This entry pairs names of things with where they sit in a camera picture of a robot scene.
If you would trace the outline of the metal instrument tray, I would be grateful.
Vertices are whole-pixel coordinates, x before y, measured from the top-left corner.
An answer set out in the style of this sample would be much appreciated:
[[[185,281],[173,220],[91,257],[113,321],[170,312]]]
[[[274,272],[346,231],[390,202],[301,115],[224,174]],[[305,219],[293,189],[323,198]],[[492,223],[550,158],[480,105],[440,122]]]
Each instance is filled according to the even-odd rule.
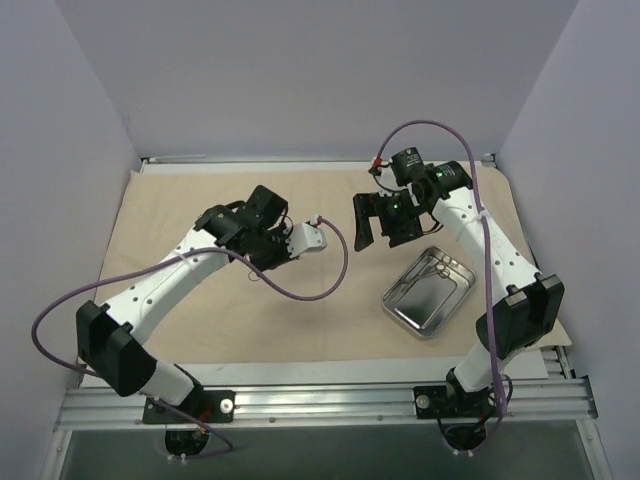
[[[432,276],[413,285],[402,285],[403,274],[429,256],[449,257],[459,265],[452,268],[448,279]],[[475,283],[476,274],[472,269],[441,248],[430,246],[384,292],[381,307],[389,318],[418,339],[432,339],[464,302]]]

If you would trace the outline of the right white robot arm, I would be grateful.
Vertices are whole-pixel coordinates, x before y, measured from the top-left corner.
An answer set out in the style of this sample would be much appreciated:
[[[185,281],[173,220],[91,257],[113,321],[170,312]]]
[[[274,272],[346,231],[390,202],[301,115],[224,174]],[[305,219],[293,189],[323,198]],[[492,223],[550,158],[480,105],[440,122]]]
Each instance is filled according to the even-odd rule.
[[[355,250],[372,244],[371,219],[379,220],[382,235],[396,247],[421,237],[420,217],[427,214],[485,275],[486,311],[476,322],[477,341],[448,373],[443,390],[447,406],[464,413],[517,355],[553,330],[565,288],[558,276],[543,275],[512,244],[477,202],[476,183],[459,163],[411,160],[392,172],[398,191],[353,197]]]

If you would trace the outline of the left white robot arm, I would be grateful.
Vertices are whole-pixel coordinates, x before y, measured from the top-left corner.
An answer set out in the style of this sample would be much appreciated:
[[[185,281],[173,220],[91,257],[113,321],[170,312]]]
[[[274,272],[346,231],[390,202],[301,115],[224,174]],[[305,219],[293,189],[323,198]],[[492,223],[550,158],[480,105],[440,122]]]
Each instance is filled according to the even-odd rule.
[[[152,332],[196,286],[236,256],[273,269],[288,262],[285,199],[263,185],[246,201],[207,209],[157,266],[127,290],[76,313],[80,358],[118,395],[158,397],[179,419],[202,405],[198,383],[144,347]]]

